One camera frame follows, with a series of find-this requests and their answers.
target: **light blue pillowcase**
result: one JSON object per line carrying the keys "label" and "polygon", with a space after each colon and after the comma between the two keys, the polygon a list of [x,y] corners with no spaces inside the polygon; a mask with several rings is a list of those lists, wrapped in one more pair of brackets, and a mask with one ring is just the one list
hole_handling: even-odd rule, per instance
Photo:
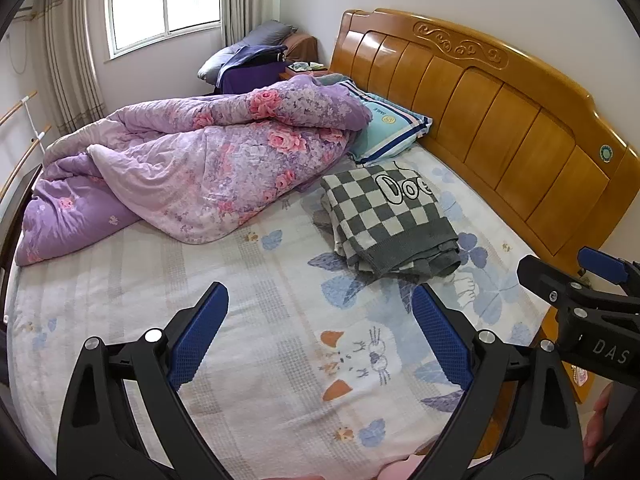
{"label": "light blue pillowcase", "polygon": [[363,92],[353,81],[338,84],[348,88],[373,113],[373,120],[350,148],[356,162],[366,164],[395,156],[429,132],[433,119],[402,108],[379,95]]}

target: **wooden headboard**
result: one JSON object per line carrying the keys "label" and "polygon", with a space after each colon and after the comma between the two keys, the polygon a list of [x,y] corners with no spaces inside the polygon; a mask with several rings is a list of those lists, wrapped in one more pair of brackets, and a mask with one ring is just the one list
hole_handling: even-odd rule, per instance
{"label": "wooden headboard", "polygon": [[580,85],[470,28],[348,10],[331,71],[433,118],[423,146],[545,261],[578,269],[640,189],[640,162]]}

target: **nightstand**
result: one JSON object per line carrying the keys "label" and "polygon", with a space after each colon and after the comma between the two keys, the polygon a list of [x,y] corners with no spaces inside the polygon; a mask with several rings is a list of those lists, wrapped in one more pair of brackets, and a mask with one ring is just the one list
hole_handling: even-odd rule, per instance
{"label": "nightstand", "polygon": [[287,81],[289,79],[291,79],[293,76],[295,75],[300,75],[300,74],[307,74],[307,75],[312,75],[314,77],[318,77],[321,75],[327,75],[329,73],[328,70],[315,70],[313,72],[309,71],[309,72],[293,72],[293,70],[290,70],[289,68],[285,69],[284,72],[281,72],[280,75],[280,80],[281,81]]}

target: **gray and white checkered blanket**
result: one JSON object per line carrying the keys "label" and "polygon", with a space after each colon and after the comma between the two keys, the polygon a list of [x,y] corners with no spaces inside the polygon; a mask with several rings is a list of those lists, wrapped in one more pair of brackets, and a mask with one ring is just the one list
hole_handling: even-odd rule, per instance
{"label": "gray and white checkered blanket", "polygon": [[431,278],[460,266],[458,235],[417,171],[386,162],[324,176],[321,185],[334,249],[354,269]]}

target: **folded blanket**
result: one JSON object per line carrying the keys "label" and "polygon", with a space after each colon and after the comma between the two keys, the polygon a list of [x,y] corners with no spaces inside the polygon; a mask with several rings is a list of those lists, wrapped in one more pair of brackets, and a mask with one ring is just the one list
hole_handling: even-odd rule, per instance
{"label": "folded blanket", "polygon": [[122,108],[47,149],[16,262],[67,254],[138,217],[181,242],[217,240],[324,171],[370,120],[347,89],[307,75]]}
{"label": "folded blanket", "polygon": [[460,266],[458,235],[424,179],[388,162],[322,177],[334,250],[356,270],[446,276]]}

